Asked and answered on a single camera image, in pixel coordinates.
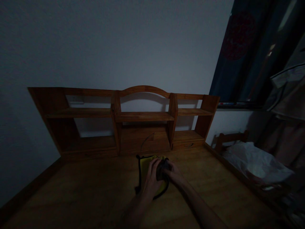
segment forearm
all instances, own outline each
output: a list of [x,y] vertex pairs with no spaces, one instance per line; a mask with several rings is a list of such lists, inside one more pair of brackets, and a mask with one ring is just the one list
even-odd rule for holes
[[150,200],[143,197],[135,197],[130,206],[124,212],[120,223],[116,228],[138,228]]
[[179,185],[194,208],[202,226],[205,229],[227,228],[216,213],[204,202],[194,188],[184,180]]

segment black object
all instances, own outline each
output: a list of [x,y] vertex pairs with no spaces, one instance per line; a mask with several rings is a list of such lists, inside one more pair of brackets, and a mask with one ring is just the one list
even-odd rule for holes
[[169,170],[169,164],[167,161],[168,161],[168,158],[165,158],[164,160],[160,161],[160,163],[157,167],[157,174],[156,174],[157,181],[168,180],[167,174],[162,172],[163,169]]

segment cable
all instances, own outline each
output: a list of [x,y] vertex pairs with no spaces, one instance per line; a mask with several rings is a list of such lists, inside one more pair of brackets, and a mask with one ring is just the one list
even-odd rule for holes
[[146,140],[151,136],[151,135],[149,135],[145,140],[144,140],[144,142],[142,143],[142,145],[141,145],[141,148],[140,148],[140,154],[141,154],[141,152],[142,152],[142,146],[144,145],[144,143],[146,142]]

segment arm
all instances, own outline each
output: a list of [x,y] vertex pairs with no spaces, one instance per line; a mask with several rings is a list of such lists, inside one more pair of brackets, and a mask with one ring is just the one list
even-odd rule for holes
[[182,176],[178,167],[171,161],[168,161],[168,163],[171,166],[171,170],[164,170],[163,172],[165,172],[170,177],[170,179],[185,193],[192,207],[194,208],[203,228],[227,228],[227,226],[216,215],[216,213],[204,202],[200,195]]
[[145,210],[153,201],[153,197],[163,181],[157,181],[156,172],[161,159],[153,159],[149,163],[148,173],[144,186],[139,195],[135,196],[122,216],[116,228],[138,228]]

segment desktop bookshelf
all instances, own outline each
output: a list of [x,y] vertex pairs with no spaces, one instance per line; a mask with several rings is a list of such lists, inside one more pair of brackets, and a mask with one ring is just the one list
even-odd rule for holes
[[[63,159],[159,153],[203,145],[219,102],[218,96],[168,93],[157,87],[125,90],[29,87],[29,92]],[[122,112],[120,98],[151,92],[169,99],[168,112]],[[66,95],[105,96],[110,108],[71,108]],[[178,100],[202,100],[200,108],[178,108]],[[178,116],[198,115],[194,130],[175,131]],[[114,135],[80,137],[74,118],[111,118]],[[124,125],[123,122],[165,121],[166,124]]]

